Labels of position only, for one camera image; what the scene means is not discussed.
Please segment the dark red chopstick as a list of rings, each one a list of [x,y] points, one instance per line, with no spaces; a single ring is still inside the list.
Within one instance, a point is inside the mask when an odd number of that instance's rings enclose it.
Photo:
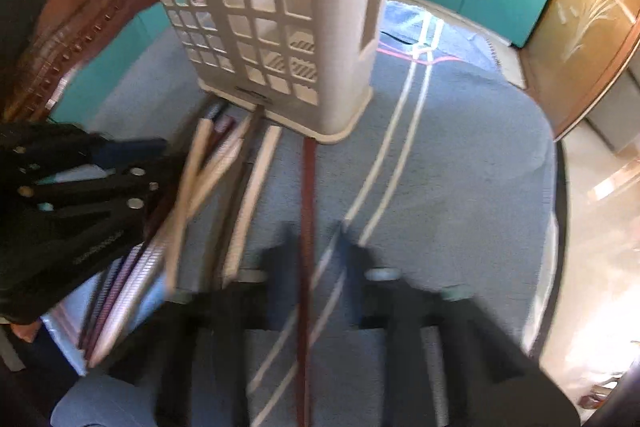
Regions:
[[[304,139],[302,155],[302,182],[300,182],[298,321],[296,352],[296,423],[299,427],[309,427],[311,425],[309,322],[311,298],[310,285],[312,272],[314,272],[314,178],[316,177],[316,147],[317,143],[314,139]]]

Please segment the white patterned chopstick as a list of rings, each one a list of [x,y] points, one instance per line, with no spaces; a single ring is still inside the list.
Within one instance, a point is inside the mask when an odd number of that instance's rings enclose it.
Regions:
[[[258,199],[260,193],[262,193],[265,179],[268,176],[271,161],[278,146],[281,133],[282,128],[279,126],[268,127],[264,134],[264,139],[262,139],[262,145],[253,162],[253,167],[250,169],[250,176],[248,177],[245,190],[242,194],[238,217],[236,217],[233,222],[226,260],[224,260],[224,264],[222,265],[222,287],[226,287],[238,278],[248,230],[250,229]]]

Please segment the beige wooden chopstick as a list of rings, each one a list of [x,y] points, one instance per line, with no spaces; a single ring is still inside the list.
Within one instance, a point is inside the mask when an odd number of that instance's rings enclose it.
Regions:
[[[202,118],[196,127],[191,148],[186,156],[186,165],[180,179],[177,199],[172,210],[170,228],[167,235],[165,249],[165,286],[167,291],[173,291],[176,287],[178,275],[178,265],[183,244],[184,231],[186,231],[186,220],[188,220],[190,199],[193,192],[195,180],[200,172],[204,152],[210,132],[213,129],[213,121],[209,118]]]

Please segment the cream chopstick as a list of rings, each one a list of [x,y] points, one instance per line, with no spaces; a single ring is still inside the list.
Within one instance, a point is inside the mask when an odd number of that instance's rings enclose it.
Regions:
[[[218,182],[229,171],[232,162],[238,155],[249,121],[248,118],[244,118],[241,124],[234,127],[215,150],[213,156],[205,161],[204,166],[201,166],[191,194],[186,227],[206,203]],[[155,277],[158,273],[165,271],[165,249],[172,210],[174,207],[170,210],[167,219],[154,239],[138,258],[138,262],[130,270],[126,280],[119,282],[118,286],[114,286],[114,289],[120,288],[120,291],[111,295],[111,298],[115,298],[115,302],[103,326],[99,329],[100,335],[91,352],[91,357],[86,360],[88,367],[97,366],[113,349],[116,341],[131,321],[131,317],[137,313],[138,306],[140,306],[148,288],[153,284]]]

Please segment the dark brown chopstick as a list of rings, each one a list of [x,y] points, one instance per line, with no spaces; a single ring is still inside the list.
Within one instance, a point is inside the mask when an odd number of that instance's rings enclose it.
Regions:
[[[248,167],[248,158],[254,150],[255,136],[262,129],[265,109],[258,105],[243,136],[238,155],[230,166],[228,181],[221,194],[218,216],[210,230],[207,248],[204,256],[205,282],[212,286],[218,285],[221,265],[224,264],[229,249],[231,234],[236,217],[238,217],[239,205],[244,194],[244,178]]]

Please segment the blue striped towel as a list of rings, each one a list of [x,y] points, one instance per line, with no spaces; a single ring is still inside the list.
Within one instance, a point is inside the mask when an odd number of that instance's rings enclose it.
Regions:
[[[538,283],[553,236],[555,145],[544,113],[520,88],[518,52],[435,5],[390,1],[372,72],[373,98],[343,141],[319,145],[316,269],[311,288],[314,426],[378,426],[381,331],[347,325],[337,225],[420,289],[453,289],[480,305],[528,355]],[[172,138],[204,101],[195,70],[166,30],[88,117],[114,139]],[[245,241],[244,265],[299,230],[303,137],[284,129]],[[294,333],[247,333],[250,420],[295,426]],[[81,376],[52,426],[155,426],[149,366],[140,384],[106,369]]]

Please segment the carved wooden chair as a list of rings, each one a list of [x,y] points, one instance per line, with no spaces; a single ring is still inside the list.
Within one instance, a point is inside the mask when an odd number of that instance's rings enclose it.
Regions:
[[[1,0],[1,118],[43,121],[81,67],[156,0]]]

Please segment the wooden glass sliding door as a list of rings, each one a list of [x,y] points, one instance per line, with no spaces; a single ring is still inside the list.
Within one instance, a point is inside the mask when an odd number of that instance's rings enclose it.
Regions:
[[[579,124],[639,47],[639,0],[548,0],[520,59],[555,138]]]

